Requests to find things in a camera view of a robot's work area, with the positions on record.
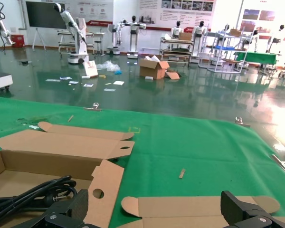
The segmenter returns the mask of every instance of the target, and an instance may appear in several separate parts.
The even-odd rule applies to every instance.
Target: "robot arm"
[[[1,36],[6,40],[6,43],[9,45],[13,45],[14,42],[10,39],[10,31],[8,31],[3,23],[3,19],[5,19],[5,15],[1,13],[1,10],[3,9],[3,4],[0,3],[2,7],[0,8],[0,34]]]

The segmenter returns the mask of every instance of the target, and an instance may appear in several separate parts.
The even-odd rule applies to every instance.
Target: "green table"
[[[244,60],[245,53],[237,53],[237,61]],[[276,64],[276,54],[247,52],[246,62]]]
[[[121,208],[126,196],[268,195],[285,216],[285,173],[273,151],[253,130],[209,121],[126,111],[84,111],[80,107],[0,98],[0,137],[39,121],[104,130],[134,131],[110,227],[137,220]],[[183,179],[179,179],[186,169]]]

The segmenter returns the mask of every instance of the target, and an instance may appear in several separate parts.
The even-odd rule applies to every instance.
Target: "table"
[[[126,196],[268,195],[285,216],[285,173],[270,158],[271,148],[252,129],[225,121],[128,111],[84,111],[81,107],[0,98],[0,137],[39,121],[135,132],[111,219],[111,228],[138,220],[126,215]],[[186,169],[183,179],[179,179]]]
[[[237,61],[243,60],[245,53],[237,53]],[[276,64],[276,54],[247,52],[246,62],[262,63],[262,64]]]

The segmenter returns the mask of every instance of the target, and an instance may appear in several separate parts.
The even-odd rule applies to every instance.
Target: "folded flap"
[[[101,228],[109,227],[124,169],[107,160],[93,171],[88,188],[89,208],[85,223]]]
[[[138,209],[138,198],[131,196],[123,198],[122,207],[127,213],[134,215],[136,217],[140,217]]]
[[[92,128],[84,128],[84,127],[64,126],[64,125],[51,124],[48,122],[39,122],[38,126],[43,131],[49,133],[87,136],[87,137],[102,138],[102,139],[126,140],[126,139],[131,139],[134,136],[134,133],[123,133],[123,132],[105,131],[105,130],[98,130]]]
[[[116,144],[116,147],[114,148],[114,150],[107,157],[107,159],[119,158],[119,157],[130,155],[134,147],[134,144],[135,142],[133,141],[119,141]]]

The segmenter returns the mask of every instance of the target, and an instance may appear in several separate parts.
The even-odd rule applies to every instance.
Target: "cardboard box on floor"
[[[121,140],[133,134],[46,122],[39,126],[49,132],[24,130],[0,138],[0,197],[19,195],[48,180],[71,175],[77,190],[88,189],[85,223],[108,227],[124,169],[106,159],[130,155],[134,142]],[[104,194],[101,199],[95,194],[99,190]],[[36,215],[19,215],[0,227],[10,228]]]
[[[267,196],[237,197],[239,200],[258,204],[267,213],[280,209],[280,204]],[[222,228],[228,226],[220,211],[220,197],[126,197],[123,209],[141,220],[120,228]]]

